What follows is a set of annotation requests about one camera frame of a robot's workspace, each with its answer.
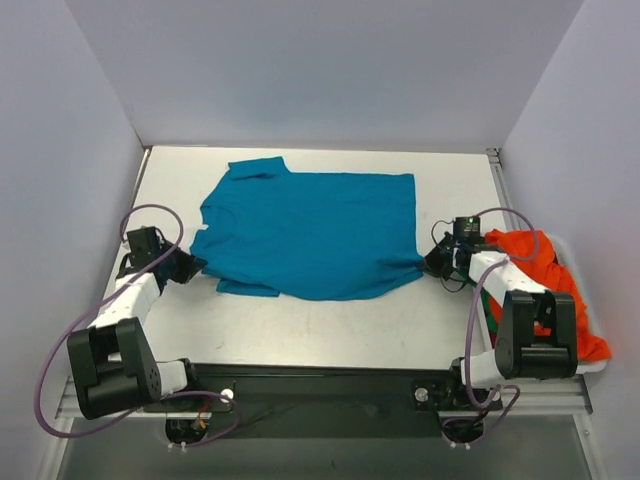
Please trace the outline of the blue t-shirt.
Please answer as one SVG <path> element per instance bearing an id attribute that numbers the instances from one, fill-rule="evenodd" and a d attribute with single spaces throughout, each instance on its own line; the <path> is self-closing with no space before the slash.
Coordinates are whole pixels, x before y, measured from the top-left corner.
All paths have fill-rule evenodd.
<path id="1" fill-rule="evenodd" d="M 419 279 L 411 174 L 294 173 L 231 162 L 200 206 L 190 251 L 218 291 L 366 300 Z"/>

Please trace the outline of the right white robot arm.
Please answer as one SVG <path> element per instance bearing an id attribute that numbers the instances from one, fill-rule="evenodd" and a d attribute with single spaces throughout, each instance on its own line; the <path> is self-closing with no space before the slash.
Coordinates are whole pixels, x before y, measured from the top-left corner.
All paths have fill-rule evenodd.
<path id="1" fill-rule="evenodd" d="M 474 286 L 461 373 L 442 386 L 447 403 L 465 408 L 476 400 L 479 388 L 497 389 L 506 380 L 575 376 L 578 348 L 573 296 L 552 291 L 519 267 L 537 256 L 538 233 L 529 230 L 531 252 L 510 254 L 486 241 L 479 215 L 456 217 L 447 224 L 451 230 L 424 257 L 423 271 L 442 281 L 457 275 L 464 285 Z M 502 315 L 494 347 L 473 355 L 473 327 L 483 294 L 496 301 Z"/>

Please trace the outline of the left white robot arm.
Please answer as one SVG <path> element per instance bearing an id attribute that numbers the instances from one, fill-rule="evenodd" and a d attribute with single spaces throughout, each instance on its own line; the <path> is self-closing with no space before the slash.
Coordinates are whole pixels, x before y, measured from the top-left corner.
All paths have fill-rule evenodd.
<path id="1" fill-rule="evenodd" d="M 78 405 L 89 420 L 164 397 L 188 412 L 202 399 L 191 362 L 156 361 L 143 325 L 168 283 L 188 283 L 207 262 L 167 241 L 154 227 L 131 230 L 126 240 L 129 252 L 115 283 L 120 294 L 87 328 L 67 339 Z"/>

